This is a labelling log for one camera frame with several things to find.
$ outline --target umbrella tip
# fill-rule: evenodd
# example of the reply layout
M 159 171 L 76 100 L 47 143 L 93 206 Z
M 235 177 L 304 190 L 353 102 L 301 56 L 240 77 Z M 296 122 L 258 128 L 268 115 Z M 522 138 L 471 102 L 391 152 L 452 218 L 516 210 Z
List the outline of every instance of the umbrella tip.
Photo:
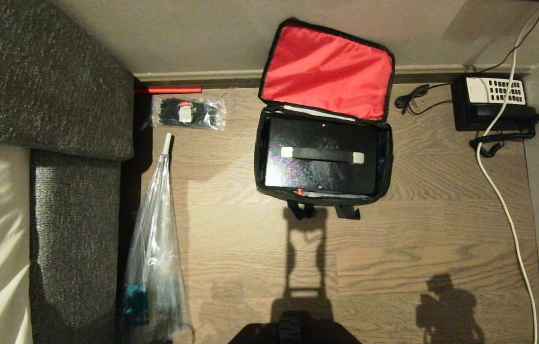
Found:
M 171 145 L 171 133 L 165 135 L 165 143 L 163 144 L 162 154 L 169 154 L 169 146 Z

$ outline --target bag strap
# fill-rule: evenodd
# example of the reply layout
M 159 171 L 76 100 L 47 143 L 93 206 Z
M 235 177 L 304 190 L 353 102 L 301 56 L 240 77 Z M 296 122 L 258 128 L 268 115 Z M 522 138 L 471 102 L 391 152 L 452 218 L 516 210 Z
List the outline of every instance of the bag strap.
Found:
M 353 205 L 336 205 L 335 211 L 337 217 L 347 218 L 348 220 L 360 220 L 360 210 L 354 209 Z
M 314 206 L 312 204 L 304 204 L 304 209 L 299 207 L 299 204 L 295 201 L 287 201 L 288 207 L 291 208 L 293 214 L 297 220 L 302 218 L 311 218 L 313 216 Z

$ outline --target clear umbrella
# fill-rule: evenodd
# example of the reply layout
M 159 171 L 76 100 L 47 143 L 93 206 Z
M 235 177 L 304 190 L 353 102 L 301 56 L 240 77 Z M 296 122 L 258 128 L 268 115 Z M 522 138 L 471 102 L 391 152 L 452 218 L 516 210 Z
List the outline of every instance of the clear umbrella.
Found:
M 121 298 L 123 344 L 163 343 L 191 329 L 169 187 L 169 146 L 153 173 L 136 218 Z

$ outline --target black bag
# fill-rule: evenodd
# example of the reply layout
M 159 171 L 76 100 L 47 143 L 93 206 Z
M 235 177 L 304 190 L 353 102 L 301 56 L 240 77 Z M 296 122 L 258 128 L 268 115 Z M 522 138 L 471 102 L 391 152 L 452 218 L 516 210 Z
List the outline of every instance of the black bag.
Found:
M 377 201 L 390 185 L 393 76 L 394 56 L 381 45 L 282 22 L 259 89 L 267 107 L 256 133 L 257 189 L 286 200 L 299 219 L 314 205 L 360 219 L 354 205 Z

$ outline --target plastic bag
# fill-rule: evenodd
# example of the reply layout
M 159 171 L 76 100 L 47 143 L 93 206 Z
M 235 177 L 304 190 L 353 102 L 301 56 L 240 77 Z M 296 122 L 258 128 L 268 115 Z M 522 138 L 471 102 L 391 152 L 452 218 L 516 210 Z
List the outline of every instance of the plastic bag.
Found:
M 153 96 L 153 109 L 149 124 L 157 126 L 184 126 L 214 130 L 225 130 L 225 100 L 196 96 Z
M 167 134 L 136 218 L 120 304 L 123 344 L 162 343 L 191 329 L 169 187 L 170 142 Z

